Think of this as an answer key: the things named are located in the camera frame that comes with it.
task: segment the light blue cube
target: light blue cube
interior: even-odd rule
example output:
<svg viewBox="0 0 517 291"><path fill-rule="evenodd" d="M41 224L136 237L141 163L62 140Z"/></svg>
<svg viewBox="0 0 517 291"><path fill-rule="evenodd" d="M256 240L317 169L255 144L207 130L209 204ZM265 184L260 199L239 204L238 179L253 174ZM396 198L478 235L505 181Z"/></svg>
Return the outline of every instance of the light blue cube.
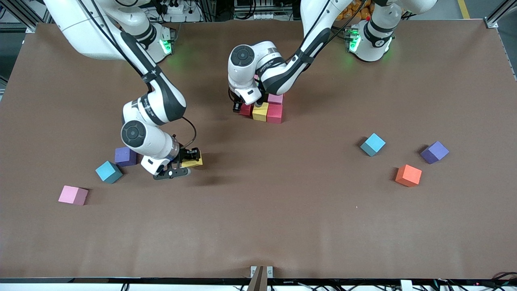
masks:
<svg viewBox="0 0 517 291"><path fill-rule="evenodd" d="M106 161L106 163L98 167L95 172L97 172L97 175L99 175L103 182L108 184L113 184L122 177L121 171L110 161Z"/></svg>
<svg viewBox="0 0 517 291"><path fill-rule="evenodd" d="M372 134L362 145L361 148L365 151L369 156L374 156L378 153L381 148L386 144L382 138L380 138L377 134Z"/></svg>

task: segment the orange cube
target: orange cube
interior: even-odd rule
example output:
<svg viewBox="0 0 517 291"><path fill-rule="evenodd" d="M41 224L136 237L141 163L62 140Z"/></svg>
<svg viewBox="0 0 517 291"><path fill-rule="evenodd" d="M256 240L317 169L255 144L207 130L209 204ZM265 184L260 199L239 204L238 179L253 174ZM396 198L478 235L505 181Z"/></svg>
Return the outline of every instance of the orange cube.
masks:
<svg viewBox="0 0 517 291"><path fill-rule="evenodd" d="M422 170L419 170L410 165L404 165L403 167L399 168L395 182L401 183L404 186L414 187L420 183L421 175Z"/></svg>

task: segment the cyan cube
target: cyan cube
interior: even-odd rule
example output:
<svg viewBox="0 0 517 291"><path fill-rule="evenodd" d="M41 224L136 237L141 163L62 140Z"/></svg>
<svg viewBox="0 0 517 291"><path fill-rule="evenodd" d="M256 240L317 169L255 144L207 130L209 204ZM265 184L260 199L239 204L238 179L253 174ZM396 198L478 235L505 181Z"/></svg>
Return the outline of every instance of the cyan cube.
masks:
<svg viewBox="0 0 517 291"><path fill-rule="evenodd" d="M429 163L434 164L449 153L449 150L439 141L428 146L420 155Z"/></svg>
<svg viewBox="0 0 517 291"><path fill-rule="evenodd" d="M369 156L374 156L378 153L381 148L386 144L382 138L380 138L377 134L372 134L362 145L361 148L365 151Z"/></svg>
<svg viewBox="0 0 517 291"><path fill-rule="evenodd" d="M121 167L136 165L136 152L128 147L115 149L115 161Z"/></svg>
<svg viewBox="0 0 517 291"><path fill-rule="evenodd" d="M98 167L95 172L99 175L100 179L103 182L108 184L113 184L120 177L122 177L121 171L118 169L117 165L113 164L110 161L106 161L100 167Z"/></svg>

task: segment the robotic arm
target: robotic arm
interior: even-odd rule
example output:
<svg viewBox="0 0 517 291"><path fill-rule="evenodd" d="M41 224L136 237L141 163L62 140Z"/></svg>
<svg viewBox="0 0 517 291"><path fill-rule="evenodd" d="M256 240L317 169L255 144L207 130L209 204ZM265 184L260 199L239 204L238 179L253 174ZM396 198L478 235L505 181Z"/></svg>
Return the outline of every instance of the robotic arm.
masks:
<svg viewBox="0 0 517 291"><path fill-rule="evenodd" d="M45 0L58 27L78 52L95 59L126 60L147 84L146 94L124 105L120 133L124 144L144 155L141 164L156 180L187 176L190 169L180 168L180 162L199 159L198 149L185 149L174 136L158 128L183 117L187 107L183 95L142 45L115 27L100 3Z"/></svg>
<svg viewBox="0 0 517 291"><path fill-rule="evenodd" d="M401 17L401 8L397 4L393 4L395 1L374 0L378 6L373 12L372 20L374 18L379 20L374 24L370 23L370 25L366 25L367 21L360 22L361 27L366 25L366 27L380 28L377 33L371 30L372 32L368 36L364 36L372 42L369 47L363 43L363 49L355 46L355 44L359 45L358 42L354 44L356 49L351 51L361 59L374 59L362 58L362 55L364 55L361 53L362 51L367 51L365 54L375 55L375 57L379 55L379 52L382 52L378 56L378 60L388 50L391 35ZM238 112L240 110L241 103L249 105L256 102L256 106L260 106L264 92L275 95L287 92L327 43L332 24L350 2L352 0L302 0L300 13L304 38L288 63L285 62L271 41L259 42L252 46L240 45L235 47L228 59L228 84L235 103L234 111ZM399 3L413 13L424 13L434 6L436 0L399 0ZM255 74L259 76L262 82L259 85L255 83Z"/></svg>

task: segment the floor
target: floor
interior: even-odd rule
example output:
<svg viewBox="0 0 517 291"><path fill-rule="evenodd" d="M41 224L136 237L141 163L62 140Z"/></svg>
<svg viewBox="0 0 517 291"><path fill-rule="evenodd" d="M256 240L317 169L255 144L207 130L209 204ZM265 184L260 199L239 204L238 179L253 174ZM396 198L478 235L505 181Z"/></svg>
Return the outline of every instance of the floor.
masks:
<svg viewBox="0 0 517 291"><path fill-rule="evenodd" d="M439 0L427 13L414 16L412 20L483 18L490 14L500 2L501 0ZM36 1L30 3L36 5L36 10L40 10L39 3ZM466 10L463 12L460 9L460 4L466 6ZM0 20L0 22L11 21L14 21L14 18L9 13ZM517 11L506 15L498 24L499 34L507 51L509 62L517 67L517 30L515 29L517 27ZM23 33L0 33L0 76L9 78L24 36ZM1 92L4 88L5 86L0 84L0 100L2 100Z"/></svg>

